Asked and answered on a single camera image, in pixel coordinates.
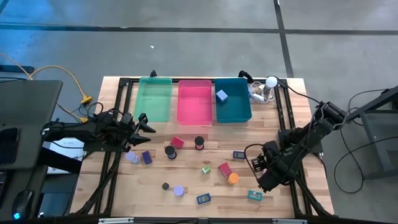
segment red cube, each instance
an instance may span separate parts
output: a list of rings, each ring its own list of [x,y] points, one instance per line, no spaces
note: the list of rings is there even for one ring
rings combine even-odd
[[[218,168],[220,169],[220,171],[224,175],[224,177],[227,177],[232,173],[232,170],[231,170],[231,168],[229,168],[229,165],[227,162],[221,164]]]
[[[181,149],[182,145],[184,145],[184,141],[179,137],[174,136],[172,142],[170,143],[172,146],[176,147],[177,149]]]

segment yellow connector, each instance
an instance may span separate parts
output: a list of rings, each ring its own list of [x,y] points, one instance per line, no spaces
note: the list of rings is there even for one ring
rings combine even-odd
[[[79,120],[80,120],[82,123],[85,123],[85,122],[88,121],[88,118],[79,118]]]
[[[89,104],[93,98],[91,96],[83,96],[83,99],[81,100],[81,103],[83,105]]]

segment pink bin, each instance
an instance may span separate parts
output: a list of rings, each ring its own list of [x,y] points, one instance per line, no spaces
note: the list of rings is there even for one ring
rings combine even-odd
[[[210,80],[178,83],[177,120],[182,125],[209,125],[213,119]]]

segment plastic bin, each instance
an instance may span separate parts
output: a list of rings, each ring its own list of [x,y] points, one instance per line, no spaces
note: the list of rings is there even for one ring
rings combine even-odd
[[[182,125],[209,125],[212,115],[211,81],[181,80],[178,83],[177,120]]]
[[[134,117],[145,113],[149,122],[168,122],[171,96],[171,78],[140,78]]]
[[[245,78],[220,78],[214,82],[216,93],[223,90],[224,102],[216,99],[216,114],[219,123],[242,123],[251,118],[248,81]]]

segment wooden table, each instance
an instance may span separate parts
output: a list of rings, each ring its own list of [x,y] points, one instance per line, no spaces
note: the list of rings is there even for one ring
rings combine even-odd
[[[104,77],[99,102],[104,110],[114,106],[120,77]],[[288,84],[299,93],[306,94],[301,78],[290,78]],[[114,217],[221,217],[221,218],[291,218],[294,217],[292,198],[289,186],[279,185],[271,192],[263,194],[261,202],[247,199],[248,190],[261,192],[245,160],[232,158],[233,151],[242,151],[252,143],[262,143],[277,139],[279,119],[275,101],[266,105],[252,104],[252,118],[247,123],[217,123],[215,105],[213,105],[213,124],[211,126],[178,125],[177,83],[173,85],[170,121],[167,123],[149,123],[157,132],[143,133],[151,142],[141,144],[132,150],[138,155],[149,151],[153,163],[145,165],[131,164],[122,155],[118,172],[118,181],[114,195],[112,216]],[[132,89],[129,111],[134,111],[138,83]],[[123,92],[120,109],[123,110]],[[311,118],[308,100],[290,92],[294,119],[297,126],[306,125]],[[194,138],[201,135],[205,138],[205,150],[197,151]],[[177,151],[176,160],[167,158],[164,148],[173,136],[185,141],[183,149]],[[261,152],[256,146],[248,150],[252,159]],[[81,208],[98,185],[104,153],[95,152],[83,161],[78,178],[71,212]],[[227,162],[233,172],[239,175],[239,182],[232,186],[221,175],[218,166]],[[210,165],[209,174],[202,174],[201,168]],[[320,161],[313,155],[303,160],[308,188],[326,208],[333,213],[325,172]],[[164,191],[162,184],[167,182],[171,187],[182,185],[185,195],[176,197],[172,189]],[[300,208],[304,211],[302,192],[298,189]],[[210,193],[211,202],[198,205],[196,197]],[[103,205],[106,204],[108,190],[104,191]]]

